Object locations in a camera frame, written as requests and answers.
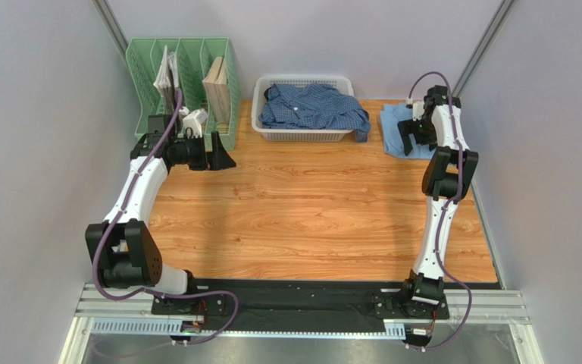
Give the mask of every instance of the black mounting plate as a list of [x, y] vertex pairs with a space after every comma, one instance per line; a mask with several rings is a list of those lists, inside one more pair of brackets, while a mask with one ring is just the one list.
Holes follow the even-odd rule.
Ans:
[[[432, 313], [429, 310], [431, 305], [424, 304], [423, 315], [406, 315], [401, 310], [400, 292], [383, 292], [378, 290], [374, 292], [374, 312], [379, 319], [424, 319], [431, 320]], [[436, 319], [447, 320], [450, 319], [450, 312], [448, 311], [448, 301], [443, 297], [441, 304], [436, 308]]]
[[[239, 314], [231, 330], [301, 332], [383, 332], [383, 319], [420, 319], [400, 310], [376, 310], [378, 303], [392, 297], [399, 301], [402, 282], [382, 281], [275, 281], [266, 279], [196, 278], [199, 292], [228, 290], [239, 298]], [[446, 284], [447, 288], [458, 288]], [[230, 297], [205, 298], [205, 329], [220, 328], [233, 313]], [[154, 315], [195, 315], [196, 300], [152, 304]], [[449, 318], [440, 307], [437, 319]]]

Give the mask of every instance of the white laundry basket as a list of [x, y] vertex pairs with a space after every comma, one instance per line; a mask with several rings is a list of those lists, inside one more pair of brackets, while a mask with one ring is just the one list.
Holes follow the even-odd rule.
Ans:
[[310, 83], [326, 83], [336, 87], [343, 95], [354, 96], [352, 83], [347, 77], [295, 74], [275, 74], [260, 77], [258, 82], [255, 83], [251, 123], [253, 129], [261, 133], [266, 140], [280, 142], [338, 142], [345, 134], [352, 132], [352, 130], [267, 129], [262, 127], [259, 116], [266, 103], [264, 91], [273, 86], [274, 83], [287, 83], [296, 87], [308, 86]]

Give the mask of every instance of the plastic basket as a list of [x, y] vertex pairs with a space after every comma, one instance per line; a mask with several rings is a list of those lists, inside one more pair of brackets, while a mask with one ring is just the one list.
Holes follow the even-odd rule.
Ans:
[[[136, 93], [141, 102], [141, 117], [136, 126], [136, 138], [147, 133], [148, 116], [163, 114], [163, 100], [152, 85], [161, 66], [163, 51], [177, 53], [179, 82], [183, 91], [185, 106], [191, 111], [198, 108], [208, 110], [208, 120], [204, 126], [206, 150], [211, 150], [210, 133], [219, 131], [222, 144], [227, 150], [235, 149], [237, 124], [239, 122], [239, 80], [233, 53], [233, 44], [228, 38], [135, 38], [127, 47], [127, 65], [130, 69]], [[230, 119], [225, 130], [217, 130], [217, 121], [212, 108], [208, 106], [202, 80], [208, 73], [215, 57], [224, 57], [228, 71], [228, 92], [230, 94]]]
[[326, 83], [335, 87], [343, 95], [354, 96], [352, 82], [347, 77], [295, 74], [275, 74], [260, 77], [255, 83], [251, 125], [266, 140], [278, 142], [339, 142], [345, 134], [352, 132], [352, 130], [267, 129], [262, 127], [259, 116], [266, 103], [264, 91], [273, 86], [274, 83], [287, 83], [297, 87], [305, 87], [311, 83]]

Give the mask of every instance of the white object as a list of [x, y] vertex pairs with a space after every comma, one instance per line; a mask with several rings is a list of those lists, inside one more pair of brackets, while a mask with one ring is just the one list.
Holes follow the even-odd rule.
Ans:
[[182, 120], [183, 134], [187, 133], [188, 128], [192, 130], [192, 137], [200, 138], [203, 134], [202, 124], [208, 119], [208, 113], [203, 108], [195, 110], [188, 114]]
[[174, 88], [172, 85], [173, 81], [171, 80], [171, 64], [174, 62], [176, 66], [176, 60], [176, 56], [172, 58], [168, 56], [166, 45], [163, 50], [163, 57], [161, 58], [161, 66], [158, 69], [156, 80], [153, 83], [163, 99], [163, 108], [166, 114], [172, 114], [174, 112]]
[[413, 328], [412, 334], [426, 336], [427, 331], [424, 328]]
[[167, 66], [170, 68], [170, 71], [172, 72], [172, 83], [174, 84], [174, 88], [178, 89], [179, 88], [179, 66], [177, 65], [177, 54], [174, 52], [171, 52], [169, 55], [167, 55]]
[[[452, 113], [455, 115], [457, 139], [462, 144], [463, 150], [466, 150], [468, 149], [468, 144], [466, 144], [466, 140], [464, 140], [462, 123], [459, 122], [462, 110], [453, 106]], [[452, 150], [459, 150], [459, 146], [455, 142], [455, 134], [452, 132], [452, 120], [450, 118], [448, 105], [441, 105], [434, 108], [434, 112], [432, 113], [432, 124], [436, 130], [436, 144], [438, 146], [449, 146]]]
[[186, 106], [182, 106], [179, 109], [179, 120], [183, 120], [188, 114], [190, 114], [190, 110]]
[[[114, 208], [112, 208], [107, 216], [105, 216], [105, 220], [111, 221], [120, 209], [125, 198], [125, 193], [127, 192], [127, 188], [130, 185], [134, 174], [136, 174], [146, 158], [147, 157], [138, 157], [130, 161], [130, 173], [125, 180], [123, 190], [120, 192]], [[155, 203], [158, 189], [161, 187], [166, 177], [167, 168], [165, 167], [163, 159], [152, 159], [139, 176], [139, 179], [136, 180], [134, 191], [132, 192], [130, 201], [127, 204], [127, 209], [120, 217], [120, 220], [118, 220], [118, 224], [128, 222], [132, 218], [135, 218], [138, 221], [148, 221], [150, 219], [150, 211]]]
[[345, 134], [352, 130], [305, 130], [305, 129], [266, 129], [259, 120], [266, 98], [264, 91], [273, 86], [274, 83], [286, 83], [297, 87], [308, 86], [311, 83], [326, 83], [335, 87], [343, 95], [354, 96], [352, 82], [347, 77], [342, 76], [322, 76], [322, 75], [295, 75], [276, 74], [260, 77], [255, 83], [253, 93], [253, 108], [251, 111], [251, 125], [253, 129], [269, 141], [302, 141], [302, 142], [338, 142]]
[[419, 101], [412, 105], [412, 120], [417, 121], [424, 115], [424, 102]]
[[[107, 214], [107, 216], [105, 216], [105, 220], [111, 221], [111, 219], [117, 214], [123, 200], [125, 199], [127, 188], [130, 186], [130, 183], [134, 178], [134, 174], [136, 174], [146, 158], [147, 157], [138, 157], [130, 161], [130, 173], [127, 176], [123, 190], [120, 192], [114, 208]], [[118, 220], [118, 224], [126, 223], [130, 219], [135, 218], [138, 221], [145, 221], [145, 224], [147, 225], [158, 189], [161, 188], [166, 177], [167, 168], [165, 167], [163, 159], [152, 158], [139, 176], [139, 179], [136, 180], [132, 196], [130, 196], [130, 201], [127, 204], [125, 212]], [[156, 290], [164, 293], [182, 294], [186, 292], [187, 287], [188, 274], [185, 271], [163, 264], [161, 279], [155, 285]]]
[[446, 204], [447, 199], [440, 197], [437, 201], [432, 196], [427, 198], [427, 217], [424, 229], [424, 238], [421, 242], [421, 252], [419, 257], [412, 267], [412, 271], [416, 274], [423, 273], [424, 277], [431, 279], [439, 279], [443, 277], [443, 271], [437, 262], [437, 255], [435, 254], [435, 242], [437, 237], [437, 227], [439, 220], [444, 218], [443, 226], [439, 236], [439, 257], [441, 263], [444, 263], [446, 246], [448, 245], [448, 235], [450, 234], [450, 226], [452, 224], [452, 217], [455, 216], [458, 205], [451, 202], [448, 205], [448, 211], [442, 216], [441, 208]]
[[155, 285], [155, 290], [163, 293], [182, 294], [188, 289], [188, 274], [182, 269], [172, 268], [163, 264], [161, 279]]

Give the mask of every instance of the paper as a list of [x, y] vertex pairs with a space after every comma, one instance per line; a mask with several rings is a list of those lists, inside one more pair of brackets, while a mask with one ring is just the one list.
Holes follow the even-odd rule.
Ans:
[[161, 66], [158, 69], [154, 87], [161, 94], [161, 98], [163, 99], [163, 112], [168, 115], [174, 113], [174, 89], [179, 87], [178, 75], [177, 56], [174, 52], [168, 54], [166, 45], [163, 50], [163, 58], [161, 59]]

